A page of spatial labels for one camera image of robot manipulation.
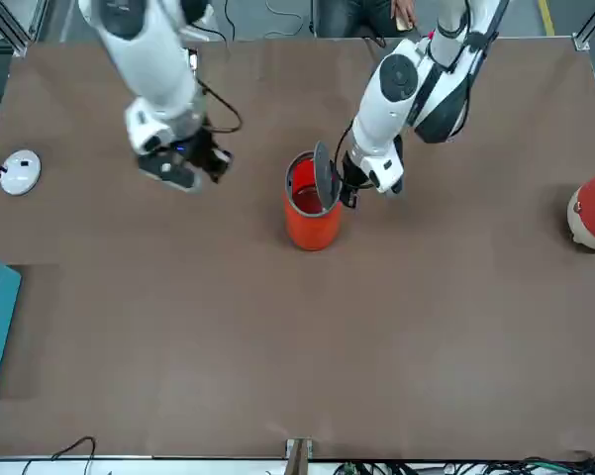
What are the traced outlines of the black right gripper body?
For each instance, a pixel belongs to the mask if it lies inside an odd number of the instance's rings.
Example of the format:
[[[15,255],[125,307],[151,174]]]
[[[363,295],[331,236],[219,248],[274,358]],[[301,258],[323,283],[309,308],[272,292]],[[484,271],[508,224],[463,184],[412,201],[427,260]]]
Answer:
[[[201,127],[194,135],[176,141],[174,149],[186,161],[201,169],[211,169],[216,160],[216,142],[213,134],[206,127]]]

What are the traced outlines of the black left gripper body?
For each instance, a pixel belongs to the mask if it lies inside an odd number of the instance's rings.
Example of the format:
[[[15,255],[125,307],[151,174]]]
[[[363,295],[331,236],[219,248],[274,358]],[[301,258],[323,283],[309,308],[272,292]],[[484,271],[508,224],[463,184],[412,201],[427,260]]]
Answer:
[[[368,176],[359,166],[352,162],[347,151],[345,151],[343,155],[340,179],[343,192],[353,192],[374,187]]]

